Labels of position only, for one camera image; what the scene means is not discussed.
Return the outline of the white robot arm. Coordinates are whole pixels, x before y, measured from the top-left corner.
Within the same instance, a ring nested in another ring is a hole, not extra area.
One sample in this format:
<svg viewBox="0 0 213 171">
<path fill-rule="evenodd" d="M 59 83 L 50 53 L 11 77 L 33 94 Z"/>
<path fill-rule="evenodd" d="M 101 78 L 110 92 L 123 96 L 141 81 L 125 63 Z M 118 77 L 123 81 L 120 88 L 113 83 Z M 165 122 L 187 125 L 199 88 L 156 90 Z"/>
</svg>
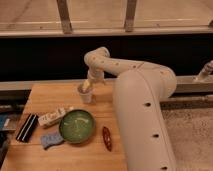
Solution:
<svg viewBox="0 0 213 171">
<path fill-rule="evenodd" d="M 102 82 L 116 77 L 113 103 L 128 171 L 177 171 L 176 159 L 160 102 L 177 87 L 172 69 L 146 61 L 116 59 L 107 48 L 85 54 L 87 78 Z"/>
</svg>

